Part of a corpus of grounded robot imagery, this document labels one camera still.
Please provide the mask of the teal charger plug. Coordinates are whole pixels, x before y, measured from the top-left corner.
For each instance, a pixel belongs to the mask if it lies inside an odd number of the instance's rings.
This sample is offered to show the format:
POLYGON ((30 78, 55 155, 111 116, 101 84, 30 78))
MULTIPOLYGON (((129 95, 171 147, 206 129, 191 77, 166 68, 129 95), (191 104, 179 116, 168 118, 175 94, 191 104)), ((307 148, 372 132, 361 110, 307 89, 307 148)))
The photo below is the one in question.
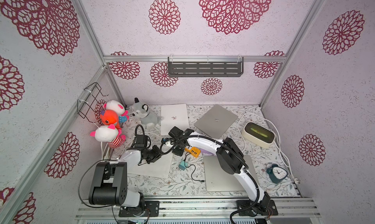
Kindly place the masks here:
POLYGON ((180 170, 185 171, 185 170, 188 168, 188 164, 183 160, 183 161, 181 161, 180 164, 178 165, 178 168, 179 168, 180 170))

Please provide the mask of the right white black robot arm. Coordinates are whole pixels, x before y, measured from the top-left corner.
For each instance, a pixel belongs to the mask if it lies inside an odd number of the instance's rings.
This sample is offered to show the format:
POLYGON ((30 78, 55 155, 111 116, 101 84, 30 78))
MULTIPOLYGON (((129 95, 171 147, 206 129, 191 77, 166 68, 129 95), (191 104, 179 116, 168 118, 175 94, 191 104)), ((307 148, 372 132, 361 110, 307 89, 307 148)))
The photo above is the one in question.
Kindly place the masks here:
POLYGON ((257 215, 278 215, 274 200, 258 185, 254 176, 250 173, 250 167, 246 164, 243 153, 231 138, 225 138, 224 140, 212 139, 191 129, 183 132, 177 127, 172 128, 169 136, 169 138, 162 139, 160 150, 163 155, 177 148, 181 150, 187 147, 202 149, 216 155, 222 170, 233 175, 242 185, 249 199, 237 203, 237 210, 229 216, 231 223, 235 223, 233 217, 236 214, 252 217, 257 215), (167 142, 170 142, 171 148, 164 152, 162 151, 163 146, 167 142))

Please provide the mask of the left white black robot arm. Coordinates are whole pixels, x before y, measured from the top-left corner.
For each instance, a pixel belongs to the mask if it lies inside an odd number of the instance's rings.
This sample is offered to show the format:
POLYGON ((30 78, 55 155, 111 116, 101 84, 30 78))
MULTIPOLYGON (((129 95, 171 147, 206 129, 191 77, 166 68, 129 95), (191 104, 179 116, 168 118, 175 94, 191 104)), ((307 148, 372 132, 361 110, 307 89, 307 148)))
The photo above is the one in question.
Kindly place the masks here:
POLYGON ((115 205, 123 209, 123 216, 150 216, 143 193, 128 188, 128 169, 140 166, 142 161, 151 164, 160 159, 162 153, 154 145, 152 147, 130 147, 119 159, 103 159, 95 162, 95 168, 88 203, 84 202, 78 187, 81 202, 90 208, 113 208, 115 205))

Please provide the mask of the white laptop front left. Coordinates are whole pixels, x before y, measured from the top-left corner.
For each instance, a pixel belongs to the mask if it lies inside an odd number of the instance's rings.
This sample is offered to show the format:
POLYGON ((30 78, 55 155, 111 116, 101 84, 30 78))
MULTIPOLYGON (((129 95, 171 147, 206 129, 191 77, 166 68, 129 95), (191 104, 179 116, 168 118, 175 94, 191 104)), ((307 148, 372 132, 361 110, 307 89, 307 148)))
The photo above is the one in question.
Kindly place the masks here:
POLYGON ((128 173, 133 175, 166 179, 169 176, 172 159, 173 155, 170 153, 167 155, 162 155, 159 160, 151 164, 146 163, 143 165, 138 165, 139 161, 137 161, 135 166, 128 169, 128 173))

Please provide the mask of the white laptop with red logo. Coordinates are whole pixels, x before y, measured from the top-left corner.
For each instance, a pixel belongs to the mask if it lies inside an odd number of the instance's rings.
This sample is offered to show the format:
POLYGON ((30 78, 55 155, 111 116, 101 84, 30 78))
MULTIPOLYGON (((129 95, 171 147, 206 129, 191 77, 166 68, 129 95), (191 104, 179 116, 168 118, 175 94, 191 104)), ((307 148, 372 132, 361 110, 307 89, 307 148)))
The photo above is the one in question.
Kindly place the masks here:
POLYGON ((162 105, 161 117, 161 136, 167 136, 175 126, 182 131, 189 128, 186 104, 162 105))

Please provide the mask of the silver laptop rear right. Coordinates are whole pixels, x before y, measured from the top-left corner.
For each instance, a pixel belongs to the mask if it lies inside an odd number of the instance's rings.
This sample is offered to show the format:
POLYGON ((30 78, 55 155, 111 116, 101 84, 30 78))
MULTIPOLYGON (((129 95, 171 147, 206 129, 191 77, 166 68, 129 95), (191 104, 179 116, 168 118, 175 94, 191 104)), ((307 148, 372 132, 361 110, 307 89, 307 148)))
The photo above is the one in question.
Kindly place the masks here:
POLYGON ((207 136, 220 139, 237 119, 238 115, 220 105, 214 105, 194 126, 207 136))

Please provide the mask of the orange power strip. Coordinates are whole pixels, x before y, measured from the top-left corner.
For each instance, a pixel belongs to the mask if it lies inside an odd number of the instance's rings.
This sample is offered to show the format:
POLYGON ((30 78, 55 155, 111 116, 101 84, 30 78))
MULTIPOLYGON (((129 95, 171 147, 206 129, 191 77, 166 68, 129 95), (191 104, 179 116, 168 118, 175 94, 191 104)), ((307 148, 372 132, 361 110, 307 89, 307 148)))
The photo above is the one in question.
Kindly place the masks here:
POLYGON ((197 147, 190 147, 190 148, 185 148, 185 151, 187 153, 190 153, 193 157, 198 158, 201 154, 201 150, 198 149, 197 147))

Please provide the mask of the purple power strip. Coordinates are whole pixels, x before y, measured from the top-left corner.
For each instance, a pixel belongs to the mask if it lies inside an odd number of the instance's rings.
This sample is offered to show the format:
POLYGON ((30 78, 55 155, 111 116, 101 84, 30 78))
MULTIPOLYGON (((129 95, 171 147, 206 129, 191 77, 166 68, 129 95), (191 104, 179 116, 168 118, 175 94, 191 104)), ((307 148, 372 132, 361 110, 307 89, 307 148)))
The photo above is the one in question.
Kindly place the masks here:
POLYGON ((201 148, 200 151, 201 151, 201 153, 207 154, 209 156, 216 156, 216 152, 217 152, 217 150, 215 148, 213 150, 211 150, 211 149, 208 150, 208 149, 201 148))

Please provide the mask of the white plush striped legs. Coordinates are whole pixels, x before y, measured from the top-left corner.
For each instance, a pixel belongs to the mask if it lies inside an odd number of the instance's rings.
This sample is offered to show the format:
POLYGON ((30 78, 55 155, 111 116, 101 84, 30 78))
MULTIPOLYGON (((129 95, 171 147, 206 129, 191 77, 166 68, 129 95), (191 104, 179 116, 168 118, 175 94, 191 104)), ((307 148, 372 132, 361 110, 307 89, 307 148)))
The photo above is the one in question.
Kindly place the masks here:
POLYGON ((114 124, 100 126, 91 132, 90 136, 99 142, 108 143, 110 148, 120 147, 127 139, 125 135, 122 135, 122 130, 117 129, 114 124))

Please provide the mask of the grey husky plush toy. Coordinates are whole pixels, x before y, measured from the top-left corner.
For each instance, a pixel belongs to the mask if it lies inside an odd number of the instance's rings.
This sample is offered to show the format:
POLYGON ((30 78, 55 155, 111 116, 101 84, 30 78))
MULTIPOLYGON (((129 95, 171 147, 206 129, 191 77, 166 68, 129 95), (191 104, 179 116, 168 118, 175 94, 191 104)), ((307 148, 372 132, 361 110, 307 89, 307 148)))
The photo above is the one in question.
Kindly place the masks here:
POLYGON ((153 129, 157 124, 161 123, 163 117, 157 115, 154 111, 149 108, 144 102, 141 102, 138 98, 134 98, 134 104, 132 105, 132 116, 138 118, 143 127, 147 130, 153 129))

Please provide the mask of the white pink plush upper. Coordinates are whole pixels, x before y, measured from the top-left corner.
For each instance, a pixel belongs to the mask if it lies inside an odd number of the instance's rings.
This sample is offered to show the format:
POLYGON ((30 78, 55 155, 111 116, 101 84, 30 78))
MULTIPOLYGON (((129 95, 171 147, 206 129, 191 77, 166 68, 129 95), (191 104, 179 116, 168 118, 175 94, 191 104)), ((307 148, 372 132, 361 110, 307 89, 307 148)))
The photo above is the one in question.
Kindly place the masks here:
POLYGON ((128 111, 126 110, 125 106, 122 105, 120 102, 111 100, 104 104, 104 108, 106 110, 114 111, 117 116, 127 116, 128 111))

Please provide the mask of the cream box with green display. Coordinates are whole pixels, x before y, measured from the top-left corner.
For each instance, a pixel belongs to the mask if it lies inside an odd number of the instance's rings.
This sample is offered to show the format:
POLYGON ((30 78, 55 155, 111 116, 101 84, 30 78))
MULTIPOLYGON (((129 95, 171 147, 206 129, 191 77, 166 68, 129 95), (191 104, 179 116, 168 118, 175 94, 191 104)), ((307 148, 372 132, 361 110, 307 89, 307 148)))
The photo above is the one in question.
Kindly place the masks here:
POLYGON ((249 142, 268 149, 274 143, 274 132, 254 123, 248 122, 241 131, 241 135, 249 142))

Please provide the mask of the teal alarm clock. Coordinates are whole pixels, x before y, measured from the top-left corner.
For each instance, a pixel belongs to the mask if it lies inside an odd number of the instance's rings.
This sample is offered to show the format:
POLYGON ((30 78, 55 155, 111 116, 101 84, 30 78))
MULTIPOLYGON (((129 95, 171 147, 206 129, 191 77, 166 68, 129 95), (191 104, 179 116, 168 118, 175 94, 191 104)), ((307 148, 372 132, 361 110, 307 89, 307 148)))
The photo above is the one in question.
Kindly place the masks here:
POLYGON ((267 174, 270 177, 270 180, 274 184, 281 183, 284 179, 288 177, 288 172, 286 169, 280 167, 277 164, 272 164, 270 167, 267 167, 267 174))

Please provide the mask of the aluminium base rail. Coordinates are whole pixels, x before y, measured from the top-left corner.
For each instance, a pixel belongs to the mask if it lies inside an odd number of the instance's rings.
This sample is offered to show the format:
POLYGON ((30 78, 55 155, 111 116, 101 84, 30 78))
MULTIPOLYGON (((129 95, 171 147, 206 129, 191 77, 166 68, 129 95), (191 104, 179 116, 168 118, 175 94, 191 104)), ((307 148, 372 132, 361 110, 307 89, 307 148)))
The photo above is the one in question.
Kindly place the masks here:
MULTIPOLYGON (((147 196, 145 201, 158 201, 158 207, 152 209, 158 212, 157 217, 119 217, 123 208, 89 208, 81 204, 73 217, 74 224, 116 224, 148 221, 157 223, 230 223, 229 216, 237 210, 236 202, 241 197, 168 197, 147 196)), ((255 224, 265 221, 267 224, 322 224, 320 212, 311 198, 274 198, 275 204, 264 215, 254 217, 233 216, 238 224, 255 224)))

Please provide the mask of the grey metal wall shelf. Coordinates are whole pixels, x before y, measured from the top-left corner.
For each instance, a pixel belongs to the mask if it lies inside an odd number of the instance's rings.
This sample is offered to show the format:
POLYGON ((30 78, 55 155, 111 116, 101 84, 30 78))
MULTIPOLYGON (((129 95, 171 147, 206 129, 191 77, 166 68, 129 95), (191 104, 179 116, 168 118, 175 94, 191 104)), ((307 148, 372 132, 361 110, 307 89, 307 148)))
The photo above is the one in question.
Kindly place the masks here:
POLYGON ((169 77, 241 77, 244 73, 243 61, 236 62, 198 62, 173 61, 168 57, 169 77))

